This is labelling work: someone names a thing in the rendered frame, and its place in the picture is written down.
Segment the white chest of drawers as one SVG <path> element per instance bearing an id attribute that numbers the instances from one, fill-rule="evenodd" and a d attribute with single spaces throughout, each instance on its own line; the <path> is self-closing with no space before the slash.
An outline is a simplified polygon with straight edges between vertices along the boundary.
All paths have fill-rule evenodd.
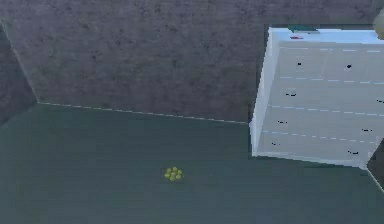
<path id="1" fill-rule="evenodd" d="M 384 40 L 318 30 L 269 28 L 252 154 L 364 169 L 384 139 Z"/>

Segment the yellow-green bunch of grapes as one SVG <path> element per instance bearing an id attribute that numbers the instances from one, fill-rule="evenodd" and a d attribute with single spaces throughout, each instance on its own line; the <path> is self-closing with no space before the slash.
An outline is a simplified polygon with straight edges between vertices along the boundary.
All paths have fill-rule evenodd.
<path id="1" fill-rule="evenodd" d="M 183 178 L 183 171 L 177 167 L 170 167 L 165 170 L 164 178 L 175 182 Z"/>

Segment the beige rounded object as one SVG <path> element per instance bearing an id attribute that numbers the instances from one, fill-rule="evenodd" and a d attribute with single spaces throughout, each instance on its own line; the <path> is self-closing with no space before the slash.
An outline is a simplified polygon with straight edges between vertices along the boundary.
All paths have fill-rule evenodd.
<path id="1" fill-rule="evenodd" d="M 384 40 L 384 8 L 382 8 L 379 14 L 373 21 L 373 28 L 380 40 Z"/>

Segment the teal flat object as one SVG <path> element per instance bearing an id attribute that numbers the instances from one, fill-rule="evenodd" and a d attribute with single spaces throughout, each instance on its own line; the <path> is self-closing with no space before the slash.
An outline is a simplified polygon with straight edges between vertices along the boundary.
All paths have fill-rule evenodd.
<path id="1" fill-rule="evenodd" d="M 316 29 L 313 26 L 306 26 L 306 25 L 289 25 L 288 30 L 290 30 L 292 33 L 319 33 L 319 30 Z"/>

